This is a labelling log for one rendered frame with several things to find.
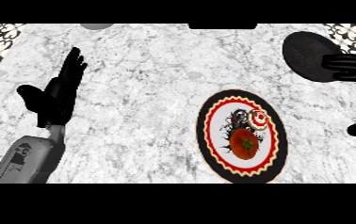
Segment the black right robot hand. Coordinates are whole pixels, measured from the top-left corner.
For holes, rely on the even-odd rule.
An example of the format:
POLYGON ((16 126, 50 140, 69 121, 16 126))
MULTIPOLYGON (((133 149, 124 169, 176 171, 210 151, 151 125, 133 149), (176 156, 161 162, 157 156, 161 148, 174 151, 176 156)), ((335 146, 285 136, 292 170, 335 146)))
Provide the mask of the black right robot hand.
POLYGON ((334 78, 338 81, 356 82, 356 55, 337 54, 322 57, 321 65, 335 71, 334 78))

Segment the small red white disc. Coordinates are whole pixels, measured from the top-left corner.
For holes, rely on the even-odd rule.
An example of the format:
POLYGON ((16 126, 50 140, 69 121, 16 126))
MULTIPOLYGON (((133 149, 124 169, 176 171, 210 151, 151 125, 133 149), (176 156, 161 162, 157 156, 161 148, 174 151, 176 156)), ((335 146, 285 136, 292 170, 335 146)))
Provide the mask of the small red white disc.
POLYGON ((248 112, 248 124, 256 131, 266 130, 269 125, 269 118, 261 110, 253 109, 248 112))

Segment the black round pan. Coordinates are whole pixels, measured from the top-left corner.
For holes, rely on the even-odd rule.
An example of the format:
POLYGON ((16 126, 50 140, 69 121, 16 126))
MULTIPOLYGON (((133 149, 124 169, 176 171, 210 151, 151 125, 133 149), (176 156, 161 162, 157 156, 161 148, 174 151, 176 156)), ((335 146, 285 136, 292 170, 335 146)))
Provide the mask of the black round pan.
POLYGON ((288 35, 282 43, 282 56, 291 70, 315 82, 335 81, 335 70, 321 65, 325 55, 340 54, 341 47, 322 35, 298 31, 288 35))

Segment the grey round object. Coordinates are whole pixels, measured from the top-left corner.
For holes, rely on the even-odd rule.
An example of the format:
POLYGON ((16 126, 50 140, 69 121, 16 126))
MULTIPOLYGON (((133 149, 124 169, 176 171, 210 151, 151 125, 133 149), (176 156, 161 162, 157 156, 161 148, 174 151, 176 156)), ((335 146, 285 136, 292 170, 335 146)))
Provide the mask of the grey round object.
POLYGON ((81 24, 81 27, 87 30, 102 30, 112 26, 114 24, 81 24))

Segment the red tomato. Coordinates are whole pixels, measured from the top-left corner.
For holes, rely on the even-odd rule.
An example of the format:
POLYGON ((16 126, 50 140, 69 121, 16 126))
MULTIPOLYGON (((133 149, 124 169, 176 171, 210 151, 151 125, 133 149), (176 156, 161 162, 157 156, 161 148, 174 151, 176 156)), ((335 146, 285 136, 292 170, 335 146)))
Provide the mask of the red tomato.
POLYGON ((242 160, 250 160, 254 157, 258 149, 258 140, 248 129, 239 128, 233 130, 229 147, 235 156, 242 160))

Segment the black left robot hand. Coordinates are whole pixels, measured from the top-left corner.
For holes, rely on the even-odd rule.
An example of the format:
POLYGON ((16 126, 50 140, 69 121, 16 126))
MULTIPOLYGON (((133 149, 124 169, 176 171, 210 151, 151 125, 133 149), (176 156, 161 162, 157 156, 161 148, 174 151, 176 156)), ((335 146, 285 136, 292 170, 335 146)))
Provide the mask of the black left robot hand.
POLYGON ((83 62, 81 50, 74 47, 64 60, 59 76, 46 89, 21 85, 16 89, 30 111, 37 113, 37 127, 65 125, 71 120, 77 99, 77 90, 83 81, 87 64, 83 62))

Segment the black red patterned plate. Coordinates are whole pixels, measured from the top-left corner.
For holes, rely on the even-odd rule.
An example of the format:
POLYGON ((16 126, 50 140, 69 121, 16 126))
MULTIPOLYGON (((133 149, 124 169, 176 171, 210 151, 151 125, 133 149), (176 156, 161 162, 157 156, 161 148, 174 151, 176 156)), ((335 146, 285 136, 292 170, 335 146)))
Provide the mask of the black red patterned plate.
POLYGON ((288 140, 281 118, 269 103, 241 89, 217 92, 204 102, 196 120, 196 140, 216 173, 235 184, 264 184, 279 174, 288 154, 288 140), (258 109, 269 118, 264 131, 248 124, 248 112, 258 109), (258 149, 250 160, 238 158, 229 147, 235 129, 248 129, 257 137, 258 149))

